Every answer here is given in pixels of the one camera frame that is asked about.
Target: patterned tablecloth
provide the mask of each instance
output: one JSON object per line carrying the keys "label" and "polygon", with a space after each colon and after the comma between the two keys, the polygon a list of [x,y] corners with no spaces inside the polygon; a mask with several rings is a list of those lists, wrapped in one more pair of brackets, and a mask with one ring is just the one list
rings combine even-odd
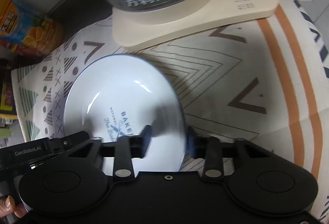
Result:
{"label": "patterned tablecloth", "polygon": [[[198,133],[224,141],[243,137],[312,172],[319,182],[312,214],[326,222],[328,51],[300,4],[279,1],[275,15],[267,19],[207,30],[130,54],[166,75],[187,124]],[[26,141],[62,137],[65,101],[80,72],[105,55],[127,53],[114,42],[111,29],[111,17],[96,22],[40,64],[12,72]],[[182,170],[202,166],[201,160],[187,156]],[[232,167],[226,160],[225,172]]]}

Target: orange stripe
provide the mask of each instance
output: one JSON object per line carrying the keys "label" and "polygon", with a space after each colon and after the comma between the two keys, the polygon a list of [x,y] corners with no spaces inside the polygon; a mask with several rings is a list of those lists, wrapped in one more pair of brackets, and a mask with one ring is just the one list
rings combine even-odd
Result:
{"label": "orange stripe", "polygon": [[307,105],[309,108],[310,122],[312,125],[313,137],[314,137],[314,157],[313,157],[313,165],[312,165],[312,174],[317,179],[319,175],[321,155],[322,155],[322,126],[321,126],[320,116],[317,111],[315,95],[314,95],[312,83],[310,81],[310,75],[308,74],[305,59],[302,50],[300,48],[299,42],[296,38],[295,32],[293,31],[293,28],[280,5],[278,6],[275,14],[277,19],[279,20],[279,23],[284,33],[286,34],[287,40],[292,50],[292,54],[295,58],[295,62],[300,77],[304,85]]}
{"label": "orange stripe", "polygon": [[304,141],[302,128],[299,123],[299,109],[292,80],[278,41],[276,40],[269,22],[267,19],[263,18],[258,19],[258,24],[265,36],[285,96],[289,118],[289,129],[292,136],[293,160],[295,164],[302,167],[304,164]]}

